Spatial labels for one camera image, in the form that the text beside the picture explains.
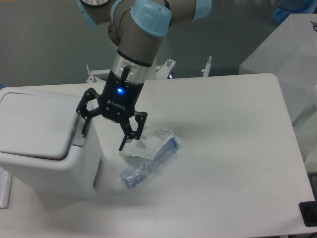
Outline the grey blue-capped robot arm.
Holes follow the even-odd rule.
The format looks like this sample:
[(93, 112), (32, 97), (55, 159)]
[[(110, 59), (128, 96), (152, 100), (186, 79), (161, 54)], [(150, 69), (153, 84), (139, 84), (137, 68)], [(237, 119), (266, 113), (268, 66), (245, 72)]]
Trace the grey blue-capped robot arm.
[(146, 112), (135, 105), (170, 26), (207, 16), (210, 0), (79, 0), (77, 5), (88, 24), (113, 24), (119, 35), (118, 50), (102, 93), (89, 88), (76, 109), (85, 123), (92, 118), (120, 124), (123, 143), (141, 137)]

